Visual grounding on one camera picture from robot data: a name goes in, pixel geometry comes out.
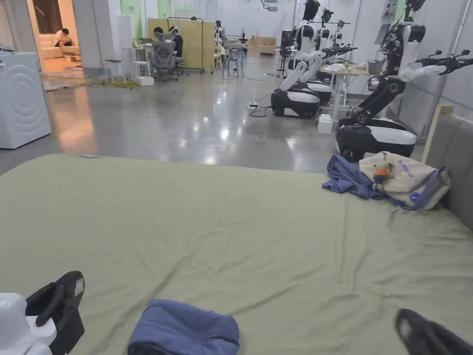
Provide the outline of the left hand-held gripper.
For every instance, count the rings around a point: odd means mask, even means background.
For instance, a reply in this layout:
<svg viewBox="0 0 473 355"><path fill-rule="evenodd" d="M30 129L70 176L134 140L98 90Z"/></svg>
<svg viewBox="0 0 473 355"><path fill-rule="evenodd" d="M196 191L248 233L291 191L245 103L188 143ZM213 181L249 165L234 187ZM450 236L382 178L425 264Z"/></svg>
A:
<svg viewBox="0 0 473 355"><path fill-rule="evenodd" d="M26 300L0 294L2 355L67 355L84 335L79 305L85 291L80 271L70 271Z"/></svg>

